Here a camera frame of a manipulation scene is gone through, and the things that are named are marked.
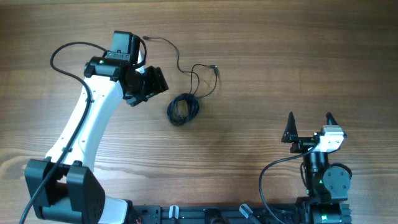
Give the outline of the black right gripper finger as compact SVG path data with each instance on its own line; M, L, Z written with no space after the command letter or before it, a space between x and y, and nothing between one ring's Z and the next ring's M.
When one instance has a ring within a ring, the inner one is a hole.
M327 125L338 125L335 118L333 117L331 112L327 112L326 114L326 124Z
M293 143L298 139L298 132L293 112L289 113L287 125L282 135L281 142Z

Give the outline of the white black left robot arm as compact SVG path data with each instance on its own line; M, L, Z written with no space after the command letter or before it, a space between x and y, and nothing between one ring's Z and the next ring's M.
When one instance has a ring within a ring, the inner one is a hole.
M130 200L109 197L93 173L98 146L118 105L146 102L168 89L162 71L146 65L146 38L116 31L110 49L91 58L65 129L41 160L24 171L27 211L65 223L141 223Z

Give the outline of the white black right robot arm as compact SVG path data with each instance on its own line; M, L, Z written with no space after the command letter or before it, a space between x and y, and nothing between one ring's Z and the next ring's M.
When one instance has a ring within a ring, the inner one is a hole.
M289 113L281 141L291 143L291 153L303 157L302 167L306 197L296 200L298 223L352 222L348 199L353 173L342 163L329 163L328 155L340 150L346 133L331 113L326 114L326 125L312 137L300 137L293 113Z

